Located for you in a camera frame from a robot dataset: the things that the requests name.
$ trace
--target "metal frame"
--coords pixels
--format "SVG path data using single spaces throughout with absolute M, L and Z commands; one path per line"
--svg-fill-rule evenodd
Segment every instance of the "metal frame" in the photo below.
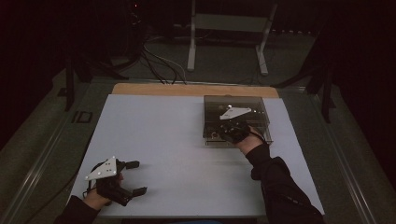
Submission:
M 264 58 L 264 47 L 271 31 L 272 22 L 276 13 L 277 4 L 273 3 L 268 18 L 259 17 L 241 17 L 226 15 L 209 15 L 196 13 L 195 0 L 191 2 L 191 41 L 189 50 L 189 59 L 187 70 L 192 72 L 195 67 L 195 30 L 196 29 L 213 29 L 213 30 L 231 30 L 244 32 L 262 32 L 262 42 L 256 46 L 256 54 L 261 74 L 268 75 L 267 64 Z

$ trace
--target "sleeve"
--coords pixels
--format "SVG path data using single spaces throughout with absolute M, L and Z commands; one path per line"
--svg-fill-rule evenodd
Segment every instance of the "sleeve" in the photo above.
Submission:
M 251 177 L 262 182 L 270 223 L 324 223 L 322 214 L 290 176 L 286 163 L 269 156 L 268 145 L 253 148 L 246 157 L 253 165 Z
M 72 196 L 54 224 L 91 224 L 100 212 L 89 207 L 77 196 Z

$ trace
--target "black cable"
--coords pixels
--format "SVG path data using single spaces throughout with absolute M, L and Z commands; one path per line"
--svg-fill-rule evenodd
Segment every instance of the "black cable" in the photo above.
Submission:
M 153 57 L 155 57 L 156 59 L 160 60 L 162 63 L 162 65 L 169 67 L 173 73 L 175 74 L 174 80 L 172 81 L 172 84 L 175 84 L 176 80 L 177 80 L 177 76 L 179 76 L 181 78 L 181 80 L 184 81 L 184 83 L 186 83 L 186 81 L 183 79 L 183 77 L 181 77 L 180 73 L 174 68 L 172 67 L 166 60 L 164 60 L 163 58 L 151 53 L 150 51 L 148 51 L 146 48 L 144 48 L 144 51 L 147 52 L 148 54 L 152 55 Z
M 150 59 L 147 57 L 145 52 L 141 53 L 141 57 L 147 62 L 147 65 L 145 65 L 144 63 L 142 64 L 145 65 L 151 71 L 151 73 L 161 81 L 162 84 L 169 84 L 169 82 L 160 74 L 158 74 L 155 68 L 151 65 Z
M 64 191 L 64 189 L 72 182 L 72 180 L 77 176 L 78 174 L 78 170 L 81 167 L 81 164 L 84 160 L 85 154 L 87 153 L 88 150 L 88 145 L 91 142 L 93 134 L 90 137 L 90 140 L 88 141 L 87 145 L 85 146 L 85 150 L 84 150 L 84 154 L 82 155 L 80 161 L 79 161 L 79 166 L 77 168 L 77 170 L 73 173 L 73 175 L 70 177 L 69 180 L 67 180 L 66 184 L 64 184 L 64 186 L 59 189 L 46 203 L 44 203 L 37 211 L 35 211 L 31 216 L 29 216 L 29 218 L 24 222 L 24 224 L 29 223 L 35 216 L 37 216 L 38 213 L 40 213 L 47 205 L 49 205 L 56 197 L 59 196 L 59 194 Z
M 263 142 L 265 145 L 268 144 L 267 141 L 265 141 L 264 137 L 262 137 L 261 135 L 259 135 L 259 134 L 257 134 L 257 133 L 254 133 L 254 132 L 252 132 L 252 131 L 249 131 L 249 133 L 255 135 L 255 136 L 258 137 L 258 138 L 260 138 L 260 140 L 262 140 L 262 142 Z

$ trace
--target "cable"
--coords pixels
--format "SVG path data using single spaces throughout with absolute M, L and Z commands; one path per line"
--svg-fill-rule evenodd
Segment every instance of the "cable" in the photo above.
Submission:
M 151 53 L 151 52 L 146 48 L 146 46 L 144 46 L 144 50 L 145 50 L 147 53 L 151 54 L 152 56 L 154 56 L 154 57 L 156 57 L 156 58 L 158 58 L 158 59 L 160 59 L 160 60 L 162 60 L 162 61 L 166 61 L 166 62 L 173 63 L 173 64 L 177 65 L 177 66 L 181 69 L 181 71 L 183 72 L 183 77 L 180 75 L 179 72 L 177 72 L 176 70 L 174 70 L 174 68 L 172 68 L 172 67 L 167 63 L 167 66 L 169 66 L 172 70 L 174 70 L 175 72 L 177 72 L 177 74 L 178 74 L 178 76 L 180 77 L 180 79 L 184 82 L 184 84 L 187 85 L 186 71 L 184 70 L 184 68 L 183 68 L 180 64 L 175 63 L 175 62 L 173 62 L 173 61 L 171 61 L 171 60 L 165 59 L 165 58 L 163 58 L 163 57 L 160 57 L 160 56 L 158 56 L 158 55 L 156 55 L 156 54 L 154 54 L 154 53 Z
M 150 54 L 151 56 L 154 56 L 155 58 L 157 58 L 157 59 L 159 59 L 159 60 L 161 61 L 161 63 L 152 61 L 153 63 L 157 63 L 157 64 L 160 64 L 160 65 L 166 66 L 166 67 L 168 67 L 168 68 L 170 68 L 170 69 L 172 70 L 172 72 L 174 73 L 175 76 L 174 76 L 174 79 L 173 79 L 173 81 L 172 81 L 171 84 L 175 84 L 175 82 L 176 82 L 176 80 L 177 80 L 177 74 L 178 74 L 178 72 L 175 70 L 175 68 L 173 68 L 171 65 L 169 65 L 169 63 L 167 63 L 167 62 L 164 61 L 163 59 L 160 59 L 160 58 L 158 58 L 156 55 L 154 55 L 154 54 L 152 54 L 151 52 L 149 52 L 147 49 L 144 49 L 144 51 L 147 52 L 148 54 Z
M 150 63 L 150 60 L 148 59 L 147 55 L 146 55 L 144 52 L 141 53 L 141 57 L 147 62 L 147 64 L 144 64 L 144 63 L 142 63 L 141 61 L 140 61 L 140 62 L 141 62 L 144 66 L 146 66 L 146 67 L 151 71 L 151 73 L 152 73 L 156 78 L 158 78 L 158 80 L 161 81 L 162 84 L 169 84 L 169 82 L 168 82 L 164 77 L 162 77 L 160 74 L 158 74 L 157 71 L 152 67 L 152 65 L 151 65 L 151 63 Z
M 257 134 L 257 133 L 254 133 L 254 132 L 252 132 L 252 131 L 249 131 L 249 133 L 251 133 L 251 134 L 255 135 L 256 137 L 258 137 L 260 140 L 262 140 L 262 142 L 263 142 L 265 145 L 268 145 L 267 141 L 265 141 L 264 137 L 262 137 L 261 135 L 259 135 L 259 134 Z
M 163 58 L 163 57 L 160 57 L 160 56 L 158 56 L 158 55 L 156 55 L 156 54 L 151 53 L 151 52 L 146 48 L 146 46 L 144 46 L 143 51 L 144 51 L 144 52 L 142 53 L 142 58 L 144 58 L 144 59 L 146 60 L 146 62 L 148 62 L 148 68 L 151 70 L 151 72 L 154 74 L 154 76 L 156 76 L 160 81 L 161 81 L 161 80 L 164 80 L 164 78 L 161 77 L 161 76 L 156 72 L 156 70 L 152 67 L 151 63 L 157 63 L 157 64 L 160 64 L 160 65 L 162 65 L 162 66 L 166 66 L 166 67 L 168 67 L 169 69 L 172 70 L 172 72 L 174 73 L 175 76 L 174 76 L 174 79 L 173 79 L 172 83 L 170 83 L 170 84 L 175 84 L 175 82 L 176 82 L 176 80 L 177 80 L 177 77 L 180 77 L 180 79 L 183 81 L 183 83 L 187 85 L 187 82 L 186 82 L 186 73 L 185 73 L 183 67 L 182 67 L 180 64 L 175 63 L 175 62 L 173 62 L 173 61 L 170 61 L 170 60 L 168 60 L 168 59 L 165 59 L 165 58 Z M 148 53 L 149 55 L 153 56 L 154 58 L 156 58 L 156 59 L 159 60 L 159 61 L 158 61 L 158 62 L 152 61 L 151 59 L 149 59 L 149 58 L 147 57 L 147 55 L 146 55 L 145 52 Z M 168 62 L 169 62 L 169 63 L 173 63 L 173 64 L 177 65 L 178 67 L 180 67 L 181 70 L 182 70 L 182 72 L 183 72 L 183 76 L 182 76 L 174 67 L 172 67 Z

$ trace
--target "white table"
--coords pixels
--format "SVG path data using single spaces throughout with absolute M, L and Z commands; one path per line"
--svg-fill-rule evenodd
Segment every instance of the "white table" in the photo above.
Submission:
M 98 162 L 115 156 L 140 161 L 124 170 L 122 187 L 148 187 L 123 207 L 113 203 L 104 217 L 260 217 L 265 215 L 260 182 L 236 148 L 205 145 L 202 96 L 108 96 L 72 194 Z M 274 143 L 271 156 L 282 157 L 295 182 L 322 213 L 318 194 L 281 99 L 264 99 Z

